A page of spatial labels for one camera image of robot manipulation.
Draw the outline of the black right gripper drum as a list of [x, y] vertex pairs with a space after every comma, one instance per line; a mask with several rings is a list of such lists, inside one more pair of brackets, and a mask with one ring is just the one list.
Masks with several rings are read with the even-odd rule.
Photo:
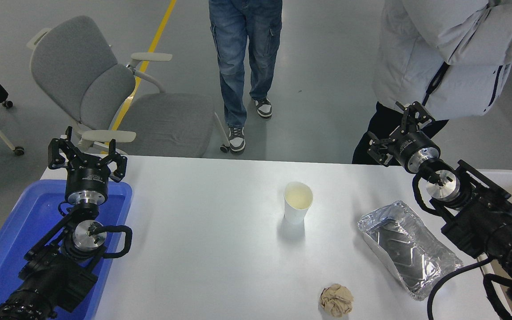
[[421, 131], [394, 138], [389, 151], [404, 167], [419, 167], [435, 158], [435, 144]]

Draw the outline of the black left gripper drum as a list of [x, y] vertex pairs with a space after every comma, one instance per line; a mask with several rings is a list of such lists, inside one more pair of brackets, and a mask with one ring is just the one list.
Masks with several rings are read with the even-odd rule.
[[84, 167], [69, 162], [66, 166], [66, 195], [79, 191], [95, 191], [101, 195], [108, 194], [109, 168]]

